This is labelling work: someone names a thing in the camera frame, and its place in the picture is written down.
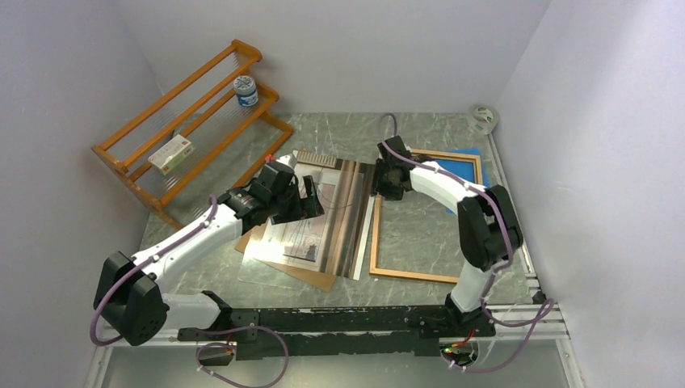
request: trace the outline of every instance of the white enclosure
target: white enclosure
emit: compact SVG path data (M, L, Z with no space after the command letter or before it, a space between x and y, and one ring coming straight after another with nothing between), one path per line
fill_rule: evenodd
M103 252L147 217L90 147L240 39L280 111L495 105L587 386L685 386L683 2L27 0L0 31L0 385L82 385Z

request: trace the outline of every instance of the small box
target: small box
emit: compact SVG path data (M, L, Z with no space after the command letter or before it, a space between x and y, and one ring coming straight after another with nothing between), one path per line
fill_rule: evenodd
M174 167L178 166L189 154L195 150L195 146L181 135L174 136L157 152L148 158L162 175L169 174Z

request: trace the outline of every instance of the gray marble surface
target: gray marble surface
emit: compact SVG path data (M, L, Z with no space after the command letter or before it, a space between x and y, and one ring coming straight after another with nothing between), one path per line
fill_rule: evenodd
M498 182L486 137L472 133L458 114L399 114L400 135L413 148L454 150L478 148L490 182ZM376 113L280 115L295 134L276 156L309 150L339 158L374 162L377 156ZM389 122L383 130L392 135ZM279 131L255 124L185 187L168 206L180 221L188 222L207 208L210 193L221 194L279 136ZM464 263L456 216L427 196L406 193L402 201L384 201L379 263L382 268L458 276ZM169 237L174 229L150 216L141 248ZM390 306L443 303L451 285L368 275L369 250L360 280L338 278L323 292L260 262L243 263L242 254L227 243L186 272L173 293L209 289L233 307ZM530 302L521 260L498 278L491 303Z

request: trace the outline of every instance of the purple cable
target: purple cable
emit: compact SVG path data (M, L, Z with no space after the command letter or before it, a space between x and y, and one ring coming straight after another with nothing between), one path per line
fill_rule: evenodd
M207 215L207 218L204 219L204 222L201 222L198 226L196 226L193 230L189 231L186 233L184 236L180 237L178 240L172 242L169 244L167 247L162 248L159 250L154 255L151 255L149 258L147 258L145 261L140 263L139 265L133 267L130 271L126 272L119 280L116 281L116 283L105 293L105 296L103 299L100 301L98 304L98 307L95 309L95 313L93 314L93 318L90 320L90 340L93 342L93 344L97 346L107 346L115 343L118 340L121 340L121 335L118 335L112 339L105 339L102 340L98 338L98 318L100 318L100 315L102 315L103 310L111 297L114 295L116 290L121 287L128 279L131 278L136 272L142 270L143 268L147 267L151 263L154 263L154 256L157 257L162 257L165 254L169 253L171 250L175 249L179 245L183 244L186 242L188 239L192 238L198 232L200 232L202 229L204 229L206 226L205 224L210 222L214 216L216 216L216 212L219 210L219 205L216 202L216 196L212 194L209 196L209 203L212 205L212 207L209 210L209 214Z
M390 146L385 142L383 133L380 130L380 124L385 117L391 117L393 119L393 126L394 126L393 135L394 136L397 135L397 118L392 113L385 113L383 116L381 116L378 119L378 125L376 126L376 131L378 132L378 136L380 137L380 143L383 144L383 147L385 148L385 150L387 150L392 156L402 160L403 162L407 162L409 164L412 164L416 167L419 167L419 168L422 168L425 170L429 170L429 171L433 171L433 172L437 172L437 173L442 174L442 175L446 175L446 176L454 179L456 182L458 182L461 185L465 184L466 181L464 179L462 179L458 175L452 174L450 171L447 171L444 169L435 169L435 168L425 166L419 162L415 162L414 160L411 160L409 158L405 158L402 155L395 152L393 149L391 149ZM475 192L476 194L481 196L483 199L485 199L485 201L487 201L488 205L490 205L490 208L492 208L492 210L494 212L495 220L497 221L497 223L499 225L499 229L502 231L502 236L508 236L509 234L506 232L506 225L504 224L504 218L502 217L502 214L499 211L497 203L495 203L495 201L489 195L487 195L484 191L479 190L470 184L466 185L466 188L471 192ZM530 319L528 321L521 321L521 322L517 322L517 323L505 323L503 321L500 321L499 319L495 318L492 315L492 313L490 313L490 311L488 309L485 308L485 297L490 292L490 289L492 288L492 286L494 284L495 277L497 276L497 274L500 271L509 268L514 263L514 249L511 246L511 241L508 238L504 238L504 245L506 246L506 254L507 254L509 259L506 260L505 262L503 262L502 264L493 268L492 274L490 275L490 278L488 278L488 282L486 283L483 294L481 295L481 308L483 310L483 313L490 320L492 320L494 323L497 323L497 324L502 325L504 327L522 327L522 326L526 326L526 325L531 325L531 328L528 331L525 339L523 340L523 342L521 343L519 348L514 353L513 357L511 357L509 360L505 361L504 363L502 363L501 365L499 365L498 367L495 367L495 368L478 369L478 370L465 369L465 371L474 372L474 373L481 373L484 371L485 372L494 372L496 370L500 370L501 368L504 368L505 366L509 365L521 353L521 351L523 350L523 348L527 344L528 339L531 337L533 329L535 328L535 325L542 318L544 318L547 314L549 314L552 311L553 306L554 306L554 300L549 298L548 300L546 300L542 304L542 306L540 306L540 310L538 310L538 313L535 316L535 318Z
M197 353L195 354L195 361L197 362L197 370L198 371L201 370L201 371L205 372L206 374L208 374L212 377L216 377L219 380L226 382L232 386L236 386L238 388L269 388L270 386L274 386L277 382L280 381L281 378L283 378L283 375L285 375L285 371L286 371L286 369L288 369L288 358L289 358L288 346L285 344L285 341L283 340L283 338L278 333L276 333L272 329L269 329L267 327L262 327L262 326L237 327L235 329L223 330L223 331L206 331L206 330L200 330L200 329L195 329L195 331L197 331L198 333L201 333L201 334L227 335L227 334L237 333L239 331L246 331L246 330L253 330L253 329L265 331L266 333L273 335L280 342L280 345L283 347L283 352L284 352L284 356L285 356L285 360L283 363L283 369L281 369L280 374L278 375L278 377L276 377L276 379L274 379L273 382L270 382L264 386L244 386L244 385L240 384L239 382L234 382L233 380L229 380L228 378L220 375L219 373L214 373L214 371L212 371L209 368L207 368L206 366L202 365L200 363L200 353L202 353L202 351L204 349L212 348L212 347L233 349L233 346L231 346L229 344L224 344L221 342L212 342L210 344L205 344L202 348L198 349Z

